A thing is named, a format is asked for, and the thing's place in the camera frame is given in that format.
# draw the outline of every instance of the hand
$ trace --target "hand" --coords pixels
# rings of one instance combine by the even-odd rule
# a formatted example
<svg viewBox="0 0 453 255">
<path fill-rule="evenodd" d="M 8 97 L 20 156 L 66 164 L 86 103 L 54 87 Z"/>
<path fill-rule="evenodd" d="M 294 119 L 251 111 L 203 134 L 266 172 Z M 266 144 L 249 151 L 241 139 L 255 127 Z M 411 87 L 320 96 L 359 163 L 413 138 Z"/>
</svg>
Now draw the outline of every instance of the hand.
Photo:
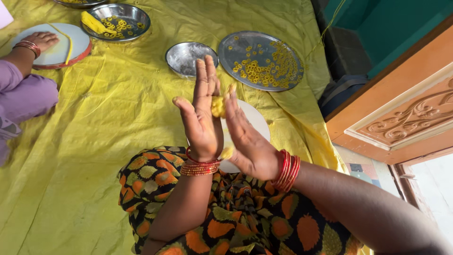
<svg viewBox="0 0 453 255">
<path fill-rule="evenodd" d="M 220 118 L 211 114 L 212 96 L 220 95 L 220 81 L 212 57 L 197 60 L 197 81 L 193 103 L 182 97 L 173 98 L 181 111 L 184 129 L 190 142 L 190 156 L 199 162 L 217 159 L 223 149 L 223 130 Z"/>
<path fill-rule="evenodd" d="M 237 105 L 236 92 L 226 96 L 226 124 L 235 145 L 229 161 L 244 174 L 262 181 L 275 180 L 283 166 L 283 155 L 247 120 Z"/>
<path fill-rule="evenodd" d="M 22 41 L 29 41 L 34 44 L 41 50 L 41 52 L 46 51 L 52 45 L 60 41 L 57 38 L 57 35 L 51 32 L 35 32 L 32 35 L 29 35 L 22 39 Z"/>
</svg>

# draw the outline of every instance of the red bangle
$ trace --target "red bangle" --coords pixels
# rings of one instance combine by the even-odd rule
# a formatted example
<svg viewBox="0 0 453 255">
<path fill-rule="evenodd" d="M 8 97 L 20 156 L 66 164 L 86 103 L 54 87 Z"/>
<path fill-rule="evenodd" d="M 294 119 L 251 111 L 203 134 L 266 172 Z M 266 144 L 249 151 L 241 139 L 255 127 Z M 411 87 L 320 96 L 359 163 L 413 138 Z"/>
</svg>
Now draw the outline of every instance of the red bangle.
<svg viewBox="0 0 453 255">
<path fill-rule="evenodd" d="M 208 175 L 217 172 L 221 160 L 212 162 L 198 162 L 189 155 L 190 147 L 186 149 L 187 161 L 181 166 L 180 173 L 186 176 Z"/>
<path fill-rule="evenodd" d="M 288 192 L 296 180 L 299 173 L 300 158 L 294 156 L 294 163 L 291 164 L 291 156 L 286 150 L 280 151 L 284 155 L 283 167 L 280 170 L 279 176 L 276 180 L 271 181 L 271 185 L 276 189 Z"/>
<path fill-rule="evenodd" d="M 23 41 L 16 43 L 16 45 L 14 45 L 13 49 L 16 47 L 19 47 L 19 46 L 26 47 L 26 48 L 32 50 L 34 52 L 34 56 L 35 56 L 34 59 L 37 59 L 41 55 L 41 49 L 35 43 L 23 40 Z"/>
</svg>

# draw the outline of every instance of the yellow tarp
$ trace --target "yellow tarp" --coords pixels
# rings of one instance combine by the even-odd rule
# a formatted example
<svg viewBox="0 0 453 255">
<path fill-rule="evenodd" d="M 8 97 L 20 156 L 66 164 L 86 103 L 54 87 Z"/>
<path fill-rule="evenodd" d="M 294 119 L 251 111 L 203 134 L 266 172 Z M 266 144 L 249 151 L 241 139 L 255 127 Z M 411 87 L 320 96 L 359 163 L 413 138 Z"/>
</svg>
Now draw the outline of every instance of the yellow tarp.
<svg viewBox="0 0 453 255">
<path fill-rule="evenodd" d="M 0 54 L 22 30 L 46 22 L 78 25 L 80 10 L 51 0 L 3 0 L 15 18 L 0 30 Z M 179 79 L 164 54 L 173 44 L 197 41 L 217 50 L 240 30 L 272 34 L 304 59 L 319 39 L 310 0 L 126 0 L 153 25 L 130 44 L 93 41 L 76 65 L 34 71 L 59 85 L 59 103 L 46 116 L 21 124 L 0 168 L 0 254 L 129 254 L 127 214 L 117 205 L 118 170 L 143 148 L 185 146 L 177 95 L 192 98 L 194 82 Z M 303 160 L 346 169 L 329 141 L 316 98 L 329 82 L 322 45 L 296 88 L 267 93 L 240 85 L 238 97 L 268 120 L 271 142 Z M 225 89 L 235 80 L 219 66 Z"/>
</svg>

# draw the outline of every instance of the steel bowl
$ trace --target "steel bowl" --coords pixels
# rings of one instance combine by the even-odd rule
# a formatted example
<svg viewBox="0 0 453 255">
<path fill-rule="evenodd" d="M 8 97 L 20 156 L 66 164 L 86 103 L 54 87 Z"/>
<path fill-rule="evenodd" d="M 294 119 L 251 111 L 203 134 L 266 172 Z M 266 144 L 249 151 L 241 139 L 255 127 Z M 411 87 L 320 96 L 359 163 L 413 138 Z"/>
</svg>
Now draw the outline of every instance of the steel bowl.
<svg viewBox="0 0 453 255">
<path fill-rule="evenodd" d="M 132 26 L 132 28 L 130 29 L 121 31 L 125 38 L 120 39 L 117 37 L 110 38 L 108 36 L 105 36 L 104 34 L 98 34 L 91 30 L 89 27 L 87 27 L 85 24 L 83 24 L 82 21 L 80 21 L 80 27 L 87 35 L 106 42 L 112 43 L 131 42 L 139 38 L 141 35 L 145 34 L 146 31 L 148 31 L 148 29 L 151 26 L 151 20 L 149 19 L 148 14 L 146 14 L 146 12 L 143 11 L 142 9 L 137 8 L 133 5 L 126 4 L 100 5 L 90 10 L 87 10 L 87 12 L 99 21 L 101 19 L 106 19 L 111 16 L 117 16 L 117 19 L 122 19 L 126 21 L 128 25 Z M 109 22 L 111 22 L 114 25 L 118 24 L 118 22 L 115 19 L 110 20 Z M 144 29 L 139 28 L 137 26 L 137 23 L 144 24 L 145 28 Z"/>
<path fill-rule="evenodd" d="M 89 9 L 93 8 L 97 5 L 103 5 L 108 3 L 109 0 L 87 0 L 87 3 L 81 3 L 81 4 L 75 4 L 75 3 L 68 3 L 68 2 L 63 2 L 59 0 L 53 0 L 54 2 L 57 2 L 59 4 L 62 4 L 67 7 L 71 7 L 74 9 Z"/>
<path fill-rule="evenodd" d="M 165 61 L 179 77 L 194 80 L 197 76 L 195 61 L 210 55 L 214 65 L 219 65 L 217 53 L 208 46 L 196 42 L 183 42 L 171 46 L 165 53 Z"/>
</svg>

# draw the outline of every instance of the person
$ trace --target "person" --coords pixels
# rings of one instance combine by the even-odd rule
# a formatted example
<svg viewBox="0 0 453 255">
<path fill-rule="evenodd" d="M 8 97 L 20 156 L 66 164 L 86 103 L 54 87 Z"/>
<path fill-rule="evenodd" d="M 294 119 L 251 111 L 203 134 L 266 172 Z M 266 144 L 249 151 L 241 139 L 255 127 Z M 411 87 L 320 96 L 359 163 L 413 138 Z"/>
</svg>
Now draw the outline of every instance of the person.
<svg viewBox="0 0 453 255">
<path fill-rule="evenodd" d="M 219 88 L 212 58 L 198 60 L 193 104 L 173 100 L 190 149 L 145 149 L 120 170 L 134 253 L 356 255 L 365 244 L 376 254 L 453 254 L 410 204 L 279 152 L 247 121 L 234 90 L 225 97 L 236 147 L 229 161 L 241 172 L 217 171 L 223 134 L 210 107 Z"/>
<path fill-rule="evenodd" d="M 45 114 L 58 102 L 57 84 L 31 74 L 37 51 L 44 52 L 58 41 L 57 35 L 50 32 L 33 33 L 0 58 L 0 166 L 10 151 L 6 140 L 21 132 L 18 125 Z"/>
</svg>

